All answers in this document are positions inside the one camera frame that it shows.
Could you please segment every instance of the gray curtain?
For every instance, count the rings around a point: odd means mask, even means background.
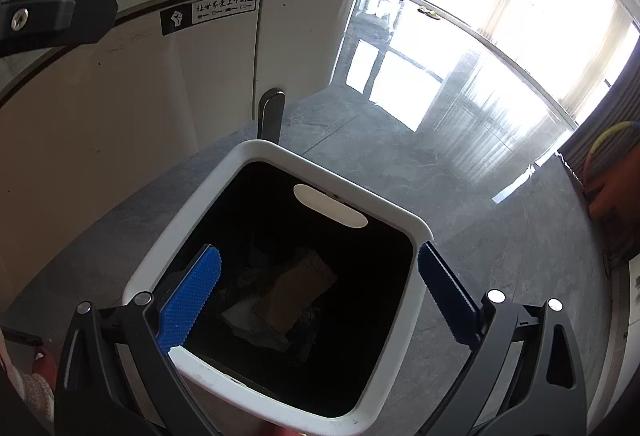
[[[567,165],[582,178],[582,166],[593,142],[613,124],[640,122],[640,41],[616,82],[593,113],[558,149]],[[626,129],[606,140],[593,157],[589,180],[603,173],[640,140],[640,130]]]

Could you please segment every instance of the sticker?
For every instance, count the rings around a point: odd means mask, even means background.
[[[162,35],[235,14],[254,12],[258,0],[200,0],[161,10]]]

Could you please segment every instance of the slipper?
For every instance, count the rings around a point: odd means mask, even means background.
[[[280,427],[271,422],[265,422],[259,434],[260,436],[300,436],[300,433],[297,431]]]
[[[53,355],[43,346],[37,347],[34,351],[31,372],[39,374],[47,381],[51,390],[56,390],[58,365]]]
[[[424,14],[425,16],[429,16],[432,20],[441,20],[442,18],[437,15],[433,10],[429,10],[427,7],[418,7],[418,12]]]

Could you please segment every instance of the sheer curtain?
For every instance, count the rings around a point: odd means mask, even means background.
[[[575,119],[603,83],[631,24],[619,0],[494,0],[478,32]]]

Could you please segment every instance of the cardboard piece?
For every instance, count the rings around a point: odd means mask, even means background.
[[[285,335],[300,314],[335,282],[335,273],[309,251],[290,270],[283,273],[254,306],[253,312],[277,333]]]

